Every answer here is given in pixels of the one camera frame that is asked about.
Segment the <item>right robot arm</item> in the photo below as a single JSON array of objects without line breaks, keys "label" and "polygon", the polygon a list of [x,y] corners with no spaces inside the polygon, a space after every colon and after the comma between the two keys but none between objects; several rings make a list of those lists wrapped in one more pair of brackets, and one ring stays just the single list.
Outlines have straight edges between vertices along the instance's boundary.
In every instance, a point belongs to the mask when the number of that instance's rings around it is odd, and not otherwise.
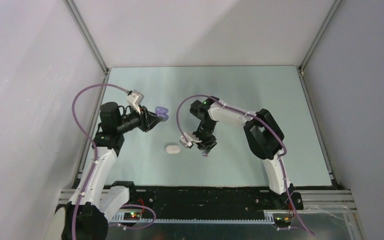
[{"label": "right robot arm", "polygon": [[186,148],[197,146],[206,157],[217,145],[214,130],[218,122],[243,129],[250,151],[262,161],[268,177],[271,204],[277,209],[296,207],[299,199],[294,195],[295,187],[283,163],[287,153],[283,143],[285,136],[267,109],[247,111],[215,96],[207,96],[204,101],[195,100],[189,112],[200,123],[196,131],[181,133],[180,142]]}]

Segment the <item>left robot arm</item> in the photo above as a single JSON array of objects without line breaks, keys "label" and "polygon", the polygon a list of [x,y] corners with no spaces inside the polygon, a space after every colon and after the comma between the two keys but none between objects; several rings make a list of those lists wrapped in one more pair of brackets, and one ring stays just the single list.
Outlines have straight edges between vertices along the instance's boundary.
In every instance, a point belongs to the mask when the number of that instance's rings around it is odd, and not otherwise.
[{"label": "left robot arm", "polygon": [[118,210],[122,206],[136,206],[138,194],[125,186],[112,186],[109,193],[102,196],[105,181],[120,155],[125,133],[134,129],[144,133],[152,130],[158,123],[169,118],[169,110],[161,106],[157,106],[154,112],[144,106],[128,108],[130,113],[121,112],[126,107],[116,102],[101,105],[101,122],[91,142],[93,158],[77,189],[64,206],[62,240],[104,240],[110,220]]}]

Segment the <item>purple earbud charging case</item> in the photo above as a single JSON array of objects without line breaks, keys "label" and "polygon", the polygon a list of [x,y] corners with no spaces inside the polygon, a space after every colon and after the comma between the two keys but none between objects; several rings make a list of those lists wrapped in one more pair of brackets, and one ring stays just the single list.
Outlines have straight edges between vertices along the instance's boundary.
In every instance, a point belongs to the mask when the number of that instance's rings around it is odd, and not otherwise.
[{"label": "purple earbud charging case", "polygon": [[165,108],[165,107],[162,107],[162,106],[157,106],[155,108],[155,114],[161,118],[161,121],[162,122],[165,122],[169,119],[169,109],[168,108]]}]

